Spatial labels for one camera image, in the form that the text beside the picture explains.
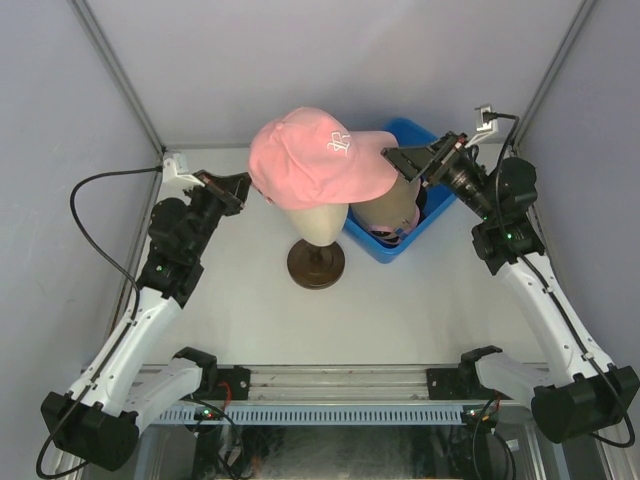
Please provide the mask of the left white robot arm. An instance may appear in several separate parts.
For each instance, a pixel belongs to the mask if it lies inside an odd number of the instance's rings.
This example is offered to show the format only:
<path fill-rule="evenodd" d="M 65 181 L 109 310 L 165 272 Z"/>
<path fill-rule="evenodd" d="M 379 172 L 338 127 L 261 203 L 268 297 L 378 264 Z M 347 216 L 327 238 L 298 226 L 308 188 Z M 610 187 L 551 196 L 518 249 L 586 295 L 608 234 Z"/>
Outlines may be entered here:
<path fill-rule="evenodd" d="M 46 446 L 116 471 L 134 453 L 141 434 L 187 396 L 206 400 L 219 387 L 214 355 L 185 347 L 154 377 L 134 383 L 147 355 L 177 320 L 202 276 L 201 257 L 225 216 L 239 214 L 251 188 L 242 172 L 215 176 L 205 170 L 165 175 L 183 191 L 151 211 L 149 252 L 139 277 L 125 277 L 133 298 L 90 366 L 63 394 L 49 393 L 41 414 Z"/>

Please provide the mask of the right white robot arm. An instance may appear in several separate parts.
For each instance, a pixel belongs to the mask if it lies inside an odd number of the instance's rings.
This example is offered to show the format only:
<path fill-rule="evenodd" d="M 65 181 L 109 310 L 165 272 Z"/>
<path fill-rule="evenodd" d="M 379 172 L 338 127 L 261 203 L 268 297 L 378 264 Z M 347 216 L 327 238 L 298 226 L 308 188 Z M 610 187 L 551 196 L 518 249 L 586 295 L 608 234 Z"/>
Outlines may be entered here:
<path fill-rule="evenodd" d="M 427 146 L 381 152 L 405 179 L 447 187 L 480 218 L 471 231 L 476 255 L 515 297 L 544 355 L 547 369 L 541 371 L 494 346 L 472 350 L 461 358 L 461 391 L 480 399 L 495 390 L 517 401 L 554 443 L 598 437 L 619 423 L 632 432 L 628 409 L 639 377 L 630 366 L 616 366 L 598 345 L 555 278 L 527 216 L 537 199 L 535 167 L 501 154 L 488 171 L 473 147 L 465 135 L 449 132 Z"/>

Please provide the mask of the pink baseball cap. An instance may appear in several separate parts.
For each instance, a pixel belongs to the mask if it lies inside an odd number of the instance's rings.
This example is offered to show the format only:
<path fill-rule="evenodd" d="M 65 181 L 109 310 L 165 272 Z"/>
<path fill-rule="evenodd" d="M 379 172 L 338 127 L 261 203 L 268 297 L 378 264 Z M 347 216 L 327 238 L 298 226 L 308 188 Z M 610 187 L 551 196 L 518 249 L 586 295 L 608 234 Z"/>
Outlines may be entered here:
<path fill-rule="evenodd" d="M 329 113 L 295 109 L 266 124 L 250 145 L 255 188 L 284 210 L 376 199 L 398 173 L 381 152 L 398 146 L 386 131 L 350 131 Z"/>

